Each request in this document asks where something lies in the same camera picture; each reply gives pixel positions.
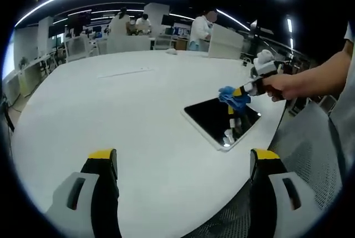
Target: mesh chair back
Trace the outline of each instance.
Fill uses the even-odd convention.
[[[69,62],[89,56],[89,39],[86,36],[73,37],[65,41],[64,45]]]
[[[294,171],[315,191],[316,202],[326,210],[342,187],[336,132],[327,114],[309,103],[283,128],[270,145],[287,171]]]

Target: hand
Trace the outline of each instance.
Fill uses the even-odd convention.
[[[289,74],[276,74],[268,78],[263,79],[263,84],[266,88],[281,91],[283,98],[290,100],[297,98],[298,86],[295,82],[294,76]],[[275,90],[267,90],[269,97],[272,97],[272,101],[279,101]]]

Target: white partition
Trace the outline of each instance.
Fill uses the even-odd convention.
[[[23,57],[27,61],[34,60],[37,55],[38,27],[26,27],[14,31],[13,58],[15,70],[19,70],[19,63]]]
[[[232,30],[213,25],[209,58],[240,59],[244,37]]]
[[[52,49],[52,39],[48,38],[49,27],[53,23],[52,17],[46,17],[38,22],[38,34],[37,34],[37,43],[38,43],[38,56],[44,56],[50,52]]]
[[[144,13],[148,14],[148,19],[151,23],[152,36],[156,37],[161,32],[161,21],[163,15],[169,15],[169,5],[149,3],[144,6]]]

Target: desk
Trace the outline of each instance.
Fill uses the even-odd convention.
[[[30,95],[42,80],[42,74],[38,66],[40,62],[45,62],[45,72],[47,74],[50,73],[49,65],[47,63],[49,58],[49,54],[42,56],[31,61],[27,66],[17,71],[16,75],[18,76],[20,93],[24,97]]]
[[[24,188],[45,212],[53,191],[81,170],[89,153],[116,148],[123,237],[187,234],[247,181],[250,149],[269,146],[285,102],[252,98],[262,116],[228,153],[217,151],[181,111],[215,98],[220,87],[246,83],[250,66],[203,52],[157,50],[60,65],[33,93],[13,134]]]

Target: yellow stripe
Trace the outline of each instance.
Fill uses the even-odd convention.
[[[235,97],[239,97],[239,96],[242,95],[242,90],[240,90],[240,88],[237,88],[237,89],[234,90],[232,95],[235,96]]]
[[[272,151],[263,149],[254,149],[257,154],[257,159],[279,159],[280,157]]]
[[[110,154],[113,148],[107,150],[96,151],[89,155],[89,159],[110,159]]]
[[[231,106],[228,106],[228,114],[234,114],[234,110]]]

